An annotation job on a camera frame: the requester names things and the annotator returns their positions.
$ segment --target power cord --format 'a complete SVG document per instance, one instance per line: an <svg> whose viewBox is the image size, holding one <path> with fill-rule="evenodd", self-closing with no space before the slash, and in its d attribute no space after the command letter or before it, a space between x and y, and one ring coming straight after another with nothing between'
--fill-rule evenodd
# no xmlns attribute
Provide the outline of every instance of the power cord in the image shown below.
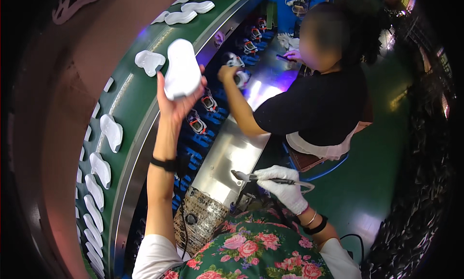
<svg viewBox="0 0 464 279"><path fill-rule="evenodd" d="M345 237L347 237L347 236L355 236L355 237L358 237L359 241L361 242L361 262L363 262L363 261L364 261L364 244L363 244L363 239L362 239L361 236L359 236L358 234L347 234L347 235L341 237L340 240L343 239L343 238L345 238Z"/></svg>

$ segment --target white sleeve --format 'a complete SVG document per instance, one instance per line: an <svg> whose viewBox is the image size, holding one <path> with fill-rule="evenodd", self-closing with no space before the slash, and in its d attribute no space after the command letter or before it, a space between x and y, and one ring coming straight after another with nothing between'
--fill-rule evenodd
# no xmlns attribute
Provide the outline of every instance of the white sleeve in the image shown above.
<svg viewBox="0 0 464 279"><path fill-rule="evenodd" d="M170 240L161 235L146 235L140 244L132 279L157 279L182 263Z"/></svg>
<svg viewBox="0 0 464 279"><path fill-rule="evenodd" d="M361 279L359 265L351 259L336 238L325 242L321 255L334 279Z"/></svg>

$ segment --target black wristband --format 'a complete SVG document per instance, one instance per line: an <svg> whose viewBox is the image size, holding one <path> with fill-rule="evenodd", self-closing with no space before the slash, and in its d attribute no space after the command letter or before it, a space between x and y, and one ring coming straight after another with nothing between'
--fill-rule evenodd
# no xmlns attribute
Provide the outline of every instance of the black wristband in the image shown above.
<svg viewBox="0 0 464 279"><path fill-rule="evenodd" d="M159 166L167 172L176 172L179 178L185 176L187 167L189 166L190 156L177 156L175 160L160 161L156 158L151 158L150 163L154 166Z"/></svg>
<svg viewBox="0 0 464 279"><path fill-rule="evenodd" d="M328 218L326 216L324 216L323 214L321 215L321 217L322 217L322 222L321 222L320 225L318 225L314 229L303 228L304 233L307 234L307 235L314 235L314 234L317 234L318 232L322 231L325 228L325 226L327 225Z"/></svg>

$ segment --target black t-shirt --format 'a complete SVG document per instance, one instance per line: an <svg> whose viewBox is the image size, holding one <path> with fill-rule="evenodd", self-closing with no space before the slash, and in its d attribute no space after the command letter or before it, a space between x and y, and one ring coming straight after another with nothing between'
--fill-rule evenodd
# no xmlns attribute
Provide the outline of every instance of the black t-shirt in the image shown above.
<svg viewBox="0 0 464 279"><path fill-rule="evenodd" d="M296 79L260 105L253 116L264 131L299 136L316 146L341 144L362 119L368 97L360 66Z"/></svg>

